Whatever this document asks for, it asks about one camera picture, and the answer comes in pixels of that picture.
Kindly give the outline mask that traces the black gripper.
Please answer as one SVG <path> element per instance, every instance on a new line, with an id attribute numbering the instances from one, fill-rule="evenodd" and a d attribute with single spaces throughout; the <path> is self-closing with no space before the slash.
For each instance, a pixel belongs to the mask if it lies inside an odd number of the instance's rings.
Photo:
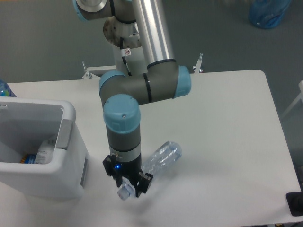
<path id="1" fill-rule="evenodd" d="M 146 193 L 152 183 L 153 175 L 141 172 L 142 156 L 130 162 L 119 162 L 116 155 L 108 155 L 103 160 L 106 174 L 113 177 L 116 186 L 122 185 L 122 178 L 126 178 L 132 185 L 135 185 L 135 196 L 138 198 Z"/>

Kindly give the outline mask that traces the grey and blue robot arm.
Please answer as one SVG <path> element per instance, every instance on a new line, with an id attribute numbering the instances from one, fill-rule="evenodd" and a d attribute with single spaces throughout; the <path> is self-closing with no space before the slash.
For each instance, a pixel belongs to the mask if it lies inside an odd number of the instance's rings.
<path id="1" fill-rule="evenodd" d="M 75 0 L 82 21 L 105 18 L 104 37 L 113 46 L 116 69 L 99 80 L 110 154 L 103 165 L 126 200 L 146 193 L 156 174 L 148 165 L 173 160 L 165 144 L 151 160 L 142 161 L 140 105 L 187 95 L 190 73 L 175 60 L 160 0 Z"/>

